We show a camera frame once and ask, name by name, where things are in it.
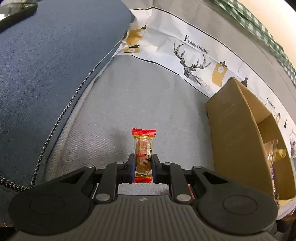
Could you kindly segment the black remote control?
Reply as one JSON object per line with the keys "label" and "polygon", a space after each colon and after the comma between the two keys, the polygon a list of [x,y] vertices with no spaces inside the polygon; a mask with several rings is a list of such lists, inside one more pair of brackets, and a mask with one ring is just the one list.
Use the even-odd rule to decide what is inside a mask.
{"label": "black remote control", "polygon": [[9,3],[1,6],[1,33],[36,13],[38,3]]}

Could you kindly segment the brown cardboard box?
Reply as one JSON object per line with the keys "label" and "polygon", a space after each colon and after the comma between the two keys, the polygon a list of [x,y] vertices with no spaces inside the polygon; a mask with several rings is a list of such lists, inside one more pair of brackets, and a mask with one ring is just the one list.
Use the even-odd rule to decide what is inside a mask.
{"label": "brown cardboard box", "polygon": [[279,205],[295,199],[295,176],[289,155],[273,165],[271,177],[265,144],[278,141],[287,151],[280,129],[265,105],[241,82],[230,78],[207,102],[215,171],[269,196]]}

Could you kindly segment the deer print sofa cover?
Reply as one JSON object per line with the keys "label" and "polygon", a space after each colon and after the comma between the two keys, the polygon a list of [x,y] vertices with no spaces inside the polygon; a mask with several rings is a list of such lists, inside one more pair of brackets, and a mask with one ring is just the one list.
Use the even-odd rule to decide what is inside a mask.
{"label": "deer print sofa cover", "polygon": [[295,85],[266,45],[212,1],[125,5],[135,21],[76,104],[43,179],[125,161],[132,128],[156,130],[161,161],[215,170],[206,102],[230,78],[273,115],[295,176]]}

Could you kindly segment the red candy bar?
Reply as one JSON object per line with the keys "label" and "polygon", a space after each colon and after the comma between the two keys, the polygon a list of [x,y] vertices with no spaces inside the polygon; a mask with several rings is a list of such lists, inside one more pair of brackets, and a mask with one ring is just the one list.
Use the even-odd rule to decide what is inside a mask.
{"label": "red candy bar", "polygon": [[152,143],[156,130],[132,129],[135,153],[134,183],[151,183],[152,181]]}

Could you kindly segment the green checkered cloth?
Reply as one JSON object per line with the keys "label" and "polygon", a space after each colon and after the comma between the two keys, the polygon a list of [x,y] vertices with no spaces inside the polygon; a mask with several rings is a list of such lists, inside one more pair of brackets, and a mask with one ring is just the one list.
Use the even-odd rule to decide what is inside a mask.
{"label": "green checkered cloth", "polygon": [[285,73],[295,85],[295,68],[285,54],[283,47],[276,42],[268,29],[256,18],[253,13],[239,1],[213,0],[213,3],[221,7],[226,13],[233,17],[243,28],[255,35],[276,58]]}

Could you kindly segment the clear wrapped snack in box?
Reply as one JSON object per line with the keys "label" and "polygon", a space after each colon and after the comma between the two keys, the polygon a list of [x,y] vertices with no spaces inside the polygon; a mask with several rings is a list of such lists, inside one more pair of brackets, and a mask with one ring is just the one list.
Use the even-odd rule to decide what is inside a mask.
{"label": "clear wrapped snack in box", "polygon": [[275,173],[274,173],[274,163],[283,159],[286,154],[286,149],[278,149],[278,139],[273,139],[270,142],[264,144],[265,153],[267,158],[267,164],[269,166],[271,181],[273,185],[273,196],[275,201],[279,200],[278,193],[275,186]]}

